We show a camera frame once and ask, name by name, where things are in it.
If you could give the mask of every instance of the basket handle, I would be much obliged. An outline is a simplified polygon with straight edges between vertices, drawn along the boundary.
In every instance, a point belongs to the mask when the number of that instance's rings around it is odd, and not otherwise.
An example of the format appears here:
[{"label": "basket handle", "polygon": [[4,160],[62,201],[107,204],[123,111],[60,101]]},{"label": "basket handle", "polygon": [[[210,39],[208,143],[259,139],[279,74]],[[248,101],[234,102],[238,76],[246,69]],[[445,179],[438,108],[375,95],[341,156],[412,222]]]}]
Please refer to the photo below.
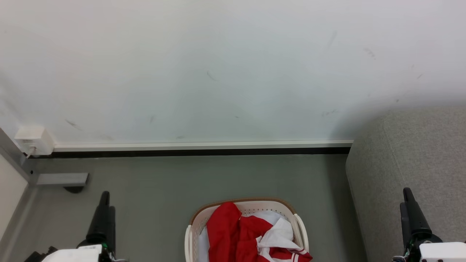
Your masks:
[{"label": "basket handle", "polygon": [[308,240],[308,233],[306,231],[306,227],[304,226],[304,223],[302,222],[302,219],[301,217],[298,216],[298,214],[295,214],[295,217],[296,217],[296,220],[298,220],[299,231],[301,232],[304,249],[309,252],[309,240]]},{"label": "basket handle", "polygon": [[186,233],[185,233],[185,259],[186,259],[186,262],[192,262],[191,260],[191,249],[192,249],[192,241],[190,241],[190,236],[192,237],[192,233],[191,233],[191,225],[188,226],[188,228],[186,229]]}]

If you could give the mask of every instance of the basket rim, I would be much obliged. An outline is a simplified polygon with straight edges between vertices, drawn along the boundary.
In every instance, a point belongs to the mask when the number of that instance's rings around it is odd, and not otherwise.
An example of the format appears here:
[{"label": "basket rim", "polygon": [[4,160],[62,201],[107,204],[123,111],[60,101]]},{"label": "basket rim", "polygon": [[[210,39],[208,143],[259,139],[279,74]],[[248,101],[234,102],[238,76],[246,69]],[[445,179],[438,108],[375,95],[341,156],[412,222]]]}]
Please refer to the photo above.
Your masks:
[{"label": "basket rim", "polygon": [[204,209],[207,209],[209,207],[214,207],[214,206],[220,206],[223,203],[226,202],[233,202],[233,203],[239,203],[239,202],[250,202],[250,201],[272,201],[272,202],[278,202],[280,204],[283,204],[286,206],[292,214],[296,214],[296,210],[286,201],[279,199],[279,198],[236,198],[236,199],[228,199],[228,200],[223,200],[223,201],[218,201],[214,202],[211,204],[207,204],[205,206],[202,206],[197,212],[192,216],[191,220],[189,221],[189,224],[192,225],[194,222],[194,219],[198,216],[199,213],[201,213]]}]

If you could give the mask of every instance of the fabric upholstery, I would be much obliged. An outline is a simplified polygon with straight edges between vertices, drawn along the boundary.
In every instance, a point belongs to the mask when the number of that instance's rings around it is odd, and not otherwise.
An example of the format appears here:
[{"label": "fabric upholstery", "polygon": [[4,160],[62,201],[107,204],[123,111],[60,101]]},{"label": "fabric upholstery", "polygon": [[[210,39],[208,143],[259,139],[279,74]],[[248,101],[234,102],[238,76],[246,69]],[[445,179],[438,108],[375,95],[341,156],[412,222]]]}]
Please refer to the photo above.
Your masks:
[{"label": "fabric upholstery", "polygon": [[354,141],[346,171],[369,262],[403,253],[406,186],[436,235],[466,240],[466,108],[399,111],[373,121]]}]

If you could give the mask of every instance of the laundry basket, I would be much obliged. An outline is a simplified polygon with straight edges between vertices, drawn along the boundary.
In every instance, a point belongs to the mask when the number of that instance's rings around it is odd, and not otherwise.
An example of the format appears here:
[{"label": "laundry basket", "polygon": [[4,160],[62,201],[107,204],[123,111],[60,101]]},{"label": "laundry basket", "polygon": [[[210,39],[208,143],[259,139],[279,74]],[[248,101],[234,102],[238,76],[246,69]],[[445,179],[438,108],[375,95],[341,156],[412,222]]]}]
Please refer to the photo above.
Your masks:
[{"label": "laundry basket", "polygon": [[[286,202],[280,199],[236,199],[230,200],[244,214],[252,214],[259,211],[271,210],[283,215],[293,228],[293,242],[301,248],[309,252],[308,234],[301,218],[296,214],[296,211]],[[206,226],[210,216],[221,204],[219,202],[204,206],[191,218],[190,225],[186,229],[185,234],[185,258],[186,262],[198,262],[198,238],[202,229]]]}]

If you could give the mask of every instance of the power cord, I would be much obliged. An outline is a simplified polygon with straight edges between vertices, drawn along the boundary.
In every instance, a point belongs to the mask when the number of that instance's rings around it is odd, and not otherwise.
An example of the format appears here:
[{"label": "power cord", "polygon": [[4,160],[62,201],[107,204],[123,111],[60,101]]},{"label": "power cord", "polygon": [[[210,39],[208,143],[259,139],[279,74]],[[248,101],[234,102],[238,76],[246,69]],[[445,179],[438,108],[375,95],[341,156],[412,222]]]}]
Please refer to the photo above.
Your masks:
[{"label": "power cord", "polygon": [[29,154],[27,154],[26,158],[28,159],[31,155],[34,155],[35,151],[36,151],[36,147],[35,146],[31,146],[29,148]]}]

